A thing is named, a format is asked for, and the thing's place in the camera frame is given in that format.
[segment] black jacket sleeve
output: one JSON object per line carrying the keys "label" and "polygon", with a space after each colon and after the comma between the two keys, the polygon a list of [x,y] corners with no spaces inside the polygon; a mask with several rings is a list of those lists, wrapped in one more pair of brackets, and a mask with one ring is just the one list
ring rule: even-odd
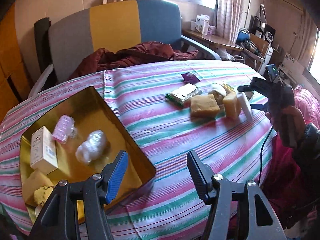
{"label": "black jacket sleeve", "polygon": [[316,194],[320,194],[320,132],[309,123],[292,157]]}

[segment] sofa backrest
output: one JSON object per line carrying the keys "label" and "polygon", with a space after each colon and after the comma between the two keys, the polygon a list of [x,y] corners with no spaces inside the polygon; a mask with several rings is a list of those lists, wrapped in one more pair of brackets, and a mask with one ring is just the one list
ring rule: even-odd
{"label": "sofa backrest", "polygon": [[132,0],[95,6],[69,15],[49,28],[49,44],[58,82],[99,48],[112,52],[145,41],[181,46],[179,7],[162,0]]}

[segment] gold box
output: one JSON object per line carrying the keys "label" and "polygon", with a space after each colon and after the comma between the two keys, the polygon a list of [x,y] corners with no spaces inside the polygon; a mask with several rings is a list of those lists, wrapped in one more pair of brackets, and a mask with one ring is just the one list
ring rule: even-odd
{"label": "gold box", "polygon": [[[105,205],[105,209],[113,209],[117,204],[130,202],[150,190],[156,168],[93,86],[81,90],[56,105],[23,133],[20,144],[22,184],[33,172],[30,167],[31,135],[42,126],[46,126],[52,133],[59,118],[64,114],[75,120],[77,135],[75,138],[69,138],[64,145],[56,142],[59,168],[47,175],[55,185],[62,179],[67,179],[70,183],[84,181],[91,175],[100,173],[106,164],[114,161],[120,150],[125,150],[129,155],[127,171],[116,198],[109,205]],[[98,129],[105,133],[110,144],[102,157],[88,166],[84,165],[76,159],[76,149],[91,132]],[[35,208],[27,205],[27,210],[34,223]],[[78,202],[78,218],[79,222],[84,221],[82,201]]]}

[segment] hand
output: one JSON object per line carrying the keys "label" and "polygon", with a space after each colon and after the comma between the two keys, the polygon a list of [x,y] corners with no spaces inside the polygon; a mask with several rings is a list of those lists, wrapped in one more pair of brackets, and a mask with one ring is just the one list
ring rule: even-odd
{"label": "hand", "polygon": [[[300,140],[307,127],[301,111],[298,108],[295,108],[294,106],[288,106],[282,109],[282,113],[292,115],[294,120],[294,125],[296,127],[297,140]],[[273,125],[273,129],[275,131],[278,131],[279,121],[275,121],[275,119],[271,116],[270,113],[266,113],[266,117],[270,120],[271,125]]]}

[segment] striped tablecloth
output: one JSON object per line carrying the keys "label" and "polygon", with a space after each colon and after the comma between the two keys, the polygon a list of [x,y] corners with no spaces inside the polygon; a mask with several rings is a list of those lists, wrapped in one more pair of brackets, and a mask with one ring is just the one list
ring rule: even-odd
{"label": "striped tablecloth", "polygon": [[[0,125],[0,202],[19,229],[28,234],[32,223],[21,196],[19,147],[22,133],[45,112],[94,85],[139,146],[156,166],[153,189],[108,216],[115,239],[186,239],[202,234],[209,206],[198,198],[186,164],[196,150],[203,162],[229,180],[245,182],[259,174],[261,145],[271,127],[263,112],[254,110],[249,124],[243,112],[237,121],[190,120],[189,108],[165,100],[183,85],[181,73],[192,72],[207,93],[224,80],[237,87],[260,76],[241,63],[199,60],[146,64],[94,73],[57,85],[11,109]],[[255,93],[254,103],[267,99]],[[264,172],[271,159],[271,138],[263,150]],[[85,227],[81,235],[86,236]]]}

